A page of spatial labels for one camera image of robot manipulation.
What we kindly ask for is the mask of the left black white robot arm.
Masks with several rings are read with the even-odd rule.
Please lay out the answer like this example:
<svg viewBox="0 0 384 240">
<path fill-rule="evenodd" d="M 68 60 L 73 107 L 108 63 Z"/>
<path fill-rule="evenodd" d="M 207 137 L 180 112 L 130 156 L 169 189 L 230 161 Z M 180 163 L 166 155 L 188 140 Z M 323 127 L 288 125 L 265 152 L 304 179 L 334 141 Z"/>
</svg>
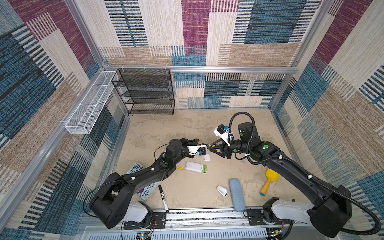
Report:
<svg viewBox="0 0 384 240">
<path fill-rule="evenodd" d="M 148 168 L 129 175 L 110 174 L 90 200 L 89 208 L 108 229 L 115 227 L 127 213 L 133 195 L 171 176 L 181 160 L 193 157 L 188 146 L 197 146 L 199 141 L 173 139 L 166 152 Z"/>
</svg>

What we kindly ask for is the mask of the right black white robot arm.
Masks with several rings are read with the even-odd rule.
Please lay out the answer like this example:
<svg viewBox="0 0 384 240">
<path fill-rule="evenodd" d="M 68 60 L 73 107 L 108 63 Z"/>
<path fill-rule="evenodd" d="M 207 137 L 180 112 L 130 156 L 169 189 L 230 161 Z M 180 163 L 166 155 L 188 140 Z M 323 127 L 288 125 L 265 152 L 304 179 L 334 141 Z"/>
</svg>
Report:
<svg viewBox="0 0 384 240">
<path fill-rule="evenodd" d="M 289 181 L 312 203 L 304 208 L 292 201 L 271 198 L 263 205 L 263 220 L 274 224 L 279 219 L 289 219 L 311 224 L 321 234 L 334 238 L 344 231 L 344 225 L 352 217 L 351 193 L 345 187 L 338 188 L 310 174 L 286 156 L 276 145 L 262 141 L 252 123 L 238 126 L 240 139 L 235 140 L 228 126 L 219 125 L 214 133 L 219 140 L 209 146 L 217 155 L 230 159 L 233 154 L 244 153 L 252 165 L 263 165 Z"/>
</svg>

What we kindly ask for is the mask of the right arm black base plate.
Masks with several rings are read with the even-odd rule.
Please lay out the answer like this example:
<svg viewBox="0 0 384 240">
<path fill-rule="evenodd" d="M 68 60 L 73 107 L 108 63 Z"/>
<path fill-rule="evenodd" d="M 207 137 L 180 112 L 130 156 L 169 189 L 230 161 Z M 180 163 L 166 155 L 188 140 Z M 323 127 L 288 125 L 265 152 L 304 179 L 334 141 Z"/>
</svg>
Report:
<svg viewBox="0 0 384 240">
<path fill-rule="evenodd" d="M 282 224 L 289 225 L 290 222 L 291 222 L 288 219 L 283 219 L 283 220 L 276 219 L 276 220 L 273 220 L 272 222 L 267 222 L 264 219 L 264 216 L 262 214 L 262 210 L 263 209 L 260 209 L 260 208 L 245 209 L 244 210 L 243 215 L 248 219 L 250 226 L 267 226 L 267 225 L 270 225 L 270 226 L 272 226 L 272 225 L 280 226 Z"/>
</svg>

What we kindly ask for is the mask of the black yellow handled screwdriver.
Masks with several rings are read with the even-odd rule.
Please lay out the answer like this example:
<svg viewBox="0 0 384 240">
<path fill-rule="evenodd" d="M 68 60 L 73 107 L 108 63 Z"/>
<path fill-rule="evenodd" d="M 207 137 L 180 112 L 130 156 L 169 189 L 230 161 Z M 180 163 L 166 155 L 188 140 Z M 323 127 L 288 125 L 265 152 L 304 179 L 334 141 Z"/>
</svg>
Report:
<svg viewBox="0 0 384 240">
<path fill-rule="evenodd" d="M 194 147 L 199 147 L 199 148 L 208 148 L 207 144 L 204 143 L 195 143 Z"/>
</svg>

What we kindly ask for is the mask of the white remote with green buttons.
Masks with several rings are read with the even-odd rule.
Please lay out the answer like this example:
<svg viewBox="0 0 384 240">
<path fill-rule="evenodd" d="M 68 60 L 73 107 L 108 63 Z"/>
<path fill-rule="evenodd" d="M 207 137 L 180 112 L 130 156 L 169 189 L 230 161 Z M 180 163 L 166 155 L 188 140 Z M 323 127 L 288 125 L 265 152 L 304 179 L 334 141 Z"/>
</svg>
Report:
<svg viewBox="0 0 384 240">
<path fill-rule="evenodd" d="M 185 170 L 203 174 L 203 164 L 195 162 L 186 162 Z"/>
</svg>

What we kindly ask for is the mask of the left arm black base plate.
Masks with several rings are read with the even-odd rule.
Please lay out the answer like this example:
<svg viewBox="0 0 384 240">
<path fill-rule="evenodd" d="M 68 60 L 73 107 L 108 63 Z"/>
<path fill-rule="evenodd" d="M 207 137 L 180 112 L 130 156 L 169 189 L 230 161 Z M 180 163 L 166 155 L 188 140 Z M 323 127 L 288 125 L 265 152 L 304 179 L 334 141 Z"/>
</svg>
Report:
<svg viewBox="0 0 384 240">
<path fill-rule="evenodd" d="M 134 221 L 124 222 L 124 230 L 149 230 L 151 228 L 164 229 L 166 227 L 167 212 L 150 212 L 139 223 Z"/>
</svg>

